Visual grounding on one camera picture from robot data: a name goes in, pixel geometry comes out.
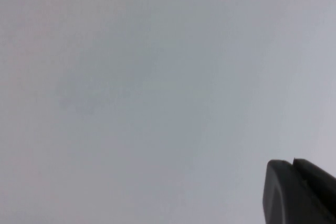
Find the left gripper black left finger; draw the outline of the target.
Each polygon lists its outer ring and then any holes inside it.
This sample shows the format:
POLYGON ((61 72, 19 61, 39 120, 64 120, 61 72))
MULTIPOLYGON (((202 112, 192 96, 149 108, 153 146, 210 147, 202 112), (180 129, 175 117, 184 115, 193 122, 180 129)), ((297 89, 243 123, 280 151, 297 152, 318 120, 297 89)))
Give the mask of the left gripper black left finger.
POLYGON ((282 160, 267 164, 263 209, 265 223, 332 223, 324 217, 310 189, 293 166, 282 160))

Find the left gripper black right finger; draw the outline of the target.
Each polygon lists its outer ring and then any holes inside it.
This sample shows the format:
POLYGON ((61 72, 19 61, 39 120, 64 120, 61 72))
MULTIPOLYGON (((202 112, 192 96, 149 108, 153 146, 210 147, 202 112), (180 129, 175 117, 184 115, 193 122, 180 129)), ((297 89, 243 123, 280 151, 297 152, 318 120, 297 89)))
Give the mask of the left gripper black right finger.
POLYGON ((293 166, 315 197, 322 215, 335 223, 335 177, 306 159, 294 159, 293 166))

